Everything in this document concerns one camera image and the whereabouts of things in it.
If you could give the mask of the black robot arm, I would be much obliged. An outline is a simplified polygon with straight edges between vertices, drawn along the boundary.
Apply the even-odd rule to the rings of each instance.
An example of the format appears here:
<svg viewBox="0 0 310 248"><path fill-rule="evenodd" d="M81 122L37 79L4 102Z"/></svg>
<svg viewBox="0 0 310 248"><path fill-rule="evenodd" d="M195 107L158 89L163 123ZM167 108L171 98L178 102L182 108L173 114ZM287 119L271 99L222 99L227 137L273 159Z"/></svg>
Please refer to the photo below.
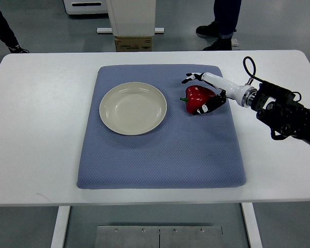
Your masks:
<svg viewBox="0 0 310 248"><path fill-rule="evenodd" d="M292 136L310 145L310 109L295 101L296 95L300 93L263 81L251 109L256 112L256 118L270 128L272 139Z"/></svg>

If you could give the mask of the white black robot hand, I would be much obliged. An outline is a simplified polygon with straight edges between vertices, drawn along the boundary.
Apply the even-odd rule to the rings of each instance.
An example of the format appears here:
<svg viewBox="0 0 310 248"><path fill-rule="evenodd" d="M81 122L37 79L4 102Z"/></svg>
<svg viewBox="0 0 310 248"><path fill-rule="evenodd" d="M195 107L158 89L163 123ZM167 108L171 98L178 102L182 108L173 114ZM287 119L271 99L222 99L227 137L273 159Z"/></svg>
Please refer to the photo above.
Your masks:
<svg viewBox="0 0 310 248"><path fill-rule="evenodd" d="M219 92L203 105L203 107L207 107L207 111L199 108L193 115L210 113L224 105L227 99L235 100L242 107L249 107L257 93L257 89L251 85L238 86L209 72L188 73L187 78L182 83L185 84L192 80L204 81Z"/></svg>

